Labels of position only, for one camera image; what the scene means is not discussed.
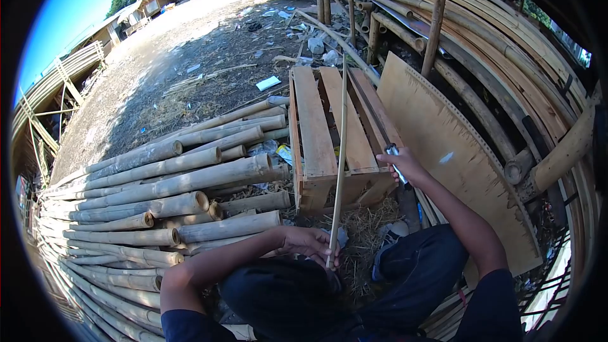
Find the gravel ground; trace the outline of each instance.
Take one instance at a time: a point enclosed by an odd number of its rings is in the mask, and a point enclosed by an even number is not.
[[[306,0],[191,0],[152,20],[107,56],[108,68],[62,135],[51,182],[230,110],[260,95],[255,84],[272,75],[282,81],[280,85],[286,84],[290,63],[272,58],[297,56],[301,41],[286,37],[290,30],[285,19],[262,14],[271,8],[291,13],[285,7],[310,5]],[[248,7],[253,7],[250,14],[239,17]],[[262,29],[250,32],[252,22],[262,24]],[[282,49],[264,51],[259,58],[254,53],[239,55],[272,47]],[[302,56],[311,57],[306,46]],[[187,73],[197,64],[201,66]],[[257,65],[163,97],[184,79],[241,64]]]

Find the plywood board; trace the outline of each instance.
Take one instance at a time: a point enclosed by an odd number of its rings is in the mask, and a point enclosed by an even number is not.
[[[542,263],[527,212],[488,145],[426,79],[389,52],[377,94],[401,140],[460,201],[481,215],[503,243],[514,276]],[[467,262],[469,286],[477,270]]]
[[[342,76],[337,68],[322,66],[320,85],[323,85],[329,99],[338,134],[342,126]],[[346,162],[351,173],[371,173],[378,171],[376,157],[359,121],[353,102],[346,95]]]
[[[333,180],[338,174],[338,164],[313,70],[309,66],[294,66],[293,73],[305,179]]]

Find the plywood sheet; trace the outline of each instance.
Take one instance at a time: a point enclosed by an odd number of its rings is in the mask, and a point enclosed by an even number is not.
[[[487,220],[505,246],[514,276],[542,263],[529,217],[502,177],[496,156],[473,126],[435,87],[389,53],[377,94],[402,142],[460,201]],[[471,261],[469,286],[477,283]]]

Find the blue sky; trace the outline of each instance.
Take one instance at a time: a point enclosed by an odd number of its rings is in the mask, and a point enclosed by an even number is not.
[[[19,86],[26,91],[36,76],[63,54],[68,44],[92,25],[104,20],[112,0],[46,0],[21,56]]]

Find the wooden crate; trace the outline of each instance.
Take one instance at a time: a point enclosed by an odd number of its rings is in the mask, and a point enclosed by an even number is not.
[[[381,105],[375,89],[363,72],[353,69],[356,79],[371,97],[372,106]],[[389,194],[396,183],[387,167],[379,166],[375,155],[382,153],[384,141],[377,127],[370,123],[370,111],[349,82],[346,125],[345,186],[342,204],[369,206]],[[289,75],[289,135],[294,161],[294,193],[298,210],[323,209],[332,206],[328,196],[338,178],[338,164],[330,129],[340,131],[342,76],[337,68],[321,67],[319,83],[308,66],[295,66]],[[295,162],[304,159],[304,166]]]

